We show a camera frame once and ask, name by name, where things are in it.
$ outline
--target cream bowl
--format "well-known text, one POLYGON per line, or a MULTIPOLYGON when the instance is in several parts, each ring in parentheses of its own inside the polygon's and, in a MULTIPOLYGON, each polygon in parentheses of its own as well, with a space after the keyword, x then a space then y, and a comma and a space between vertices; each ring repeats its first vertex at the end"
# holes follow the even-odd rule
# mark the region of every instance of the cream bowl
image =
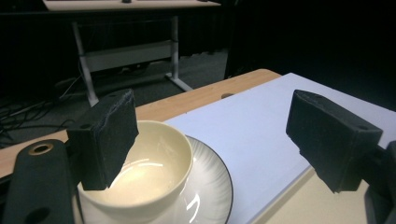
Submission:
POLYGON ((125 163, 105 190, 78 191, 114 223, 144 223, 159 216, 183 190, 191 171, 192 147, 177 129, 158 121, 139 120, 139 135, 125 163))

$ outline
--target white paper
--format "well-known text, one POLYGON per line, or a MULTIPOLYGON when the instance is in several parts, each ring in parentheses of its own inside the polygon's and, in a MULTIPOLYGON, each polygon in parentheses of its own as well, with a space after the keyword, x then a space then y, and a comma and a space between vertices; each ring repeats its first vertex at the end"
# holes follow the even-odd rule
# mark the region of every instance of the white paper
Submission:
POLYGON ((379 145, 396 140, 396 113, 287 74, 166 123, 212 147, 233 181, 229 223, 249 223, 309 167, 286 135, 294 90, 323 95, 384 130, 379 145))

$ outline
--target white plate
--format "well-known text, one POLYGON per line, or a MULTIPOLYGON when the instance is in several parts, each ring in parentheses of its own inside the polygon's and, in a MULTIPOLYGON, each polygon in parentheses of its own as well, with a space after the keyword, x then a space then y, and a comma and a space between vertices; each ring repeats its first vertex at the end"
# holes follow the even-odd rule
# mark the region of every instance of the white plate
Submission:
MULTIPOLYGON (((150 224, 226 223, 233 206, 233 183, 219 155, 203 142, 189 137, 194 164, 177 201, 150 224)), ((99 210, 82 202, 85 223, 112 223, 99 210)))

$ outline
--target wooden table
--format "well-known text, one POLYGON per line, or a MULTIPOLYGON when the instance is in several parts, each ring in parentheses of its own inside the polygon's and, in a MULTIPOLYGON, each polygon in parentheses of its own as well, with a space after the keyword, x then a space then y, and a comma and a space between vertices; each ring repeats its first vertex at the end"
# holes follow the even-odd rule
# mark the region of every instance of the wooden table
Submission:
MULTIPOLYGON (((280 77, 269 70, 260 69, 187 91, 160 101, 136 108, 137 119, 165 121, 177 115, 221 99, 223 94, 238 93, 280 77)), ((20 150, 33 142, 55 138, 67 140, 66 131, 43 136, 13 147, 0 150, 0 177, 12 173, 15 158, 20 150)), ((308 170, 286 192, 262 212, 255 223, 366 223, 363 183, 357 192, 332 194, 315 174, 308 170)))

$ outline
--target gray carpet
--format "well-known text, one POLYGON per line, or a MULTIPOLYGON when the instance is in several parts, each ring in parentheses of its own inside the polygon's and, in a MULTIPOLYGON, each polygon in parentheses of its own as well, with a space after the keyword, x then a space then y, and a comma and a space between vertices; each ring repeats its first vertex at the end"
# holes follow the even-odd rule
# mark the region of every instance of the gray carpet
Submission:
MULTIPOLYGON (((221 81, 227 56, 228 51, 224 49, 181 57, 179 77, 194 89, 221 81)), ((149 66, 93 73, 93 85, 99 100, 113 91, 131 88, 135 105, 140 106, 183 92, 164 76, 170 72, 170 67, 170 61, 164 60, 149 66)), ((65 129, 90 108, 80 77, 65 80, 57 88, 61 99, 53 102, 20 99, 0 106, 0 148, 65 129)))

